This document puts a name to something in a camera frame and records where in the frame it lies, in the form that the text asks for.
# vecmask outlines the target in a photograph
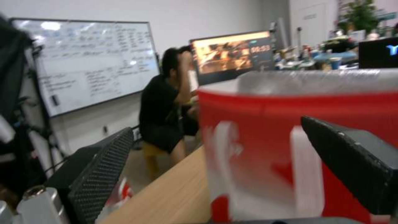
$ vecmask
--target wooden desk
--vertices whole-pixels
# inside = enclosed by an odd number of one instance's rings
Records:
[[[101,224],[206,223],[210,219],[205,154],[200,147]]]

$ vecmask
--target black device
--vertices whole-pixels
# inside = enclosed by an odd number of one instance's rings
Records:
[[[365,130],[311,117],[301,124],[322,161],[369,212],[397,217],[398,149]]]
[[[94,223],[119,180],[134,137],[125,128],[76,151],[45,183],[57,189],[71,223]]]
[[[199,85],[234,79],[252,70],[274,69],[269,31],[190,41]]]
[[[359,43],[359,68],[398,68],[398,37]]]

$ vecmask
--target green plant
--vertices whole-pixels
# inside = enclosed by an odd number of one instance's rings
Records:
[[[345,18],[355,26],[356,30],[366,30],[370,33],[377,28],[378,20],[374,16],[373,0],[355,0],[349,3],[349,10]]]

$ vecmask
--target man's leg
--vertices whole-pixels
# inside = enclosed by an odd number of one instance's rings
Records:
[[[185,156],[185,142],[184,139],[181,139],[170,153],[173,165],[181,162]]]

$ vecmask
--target monitor screen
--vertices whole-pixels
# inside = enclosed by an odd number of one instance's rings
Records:
[[[397,68],[398,37],[359,43],[359,68]]]
[[[200,85],[274,68],[268,31],[195,39],[191,48]]]

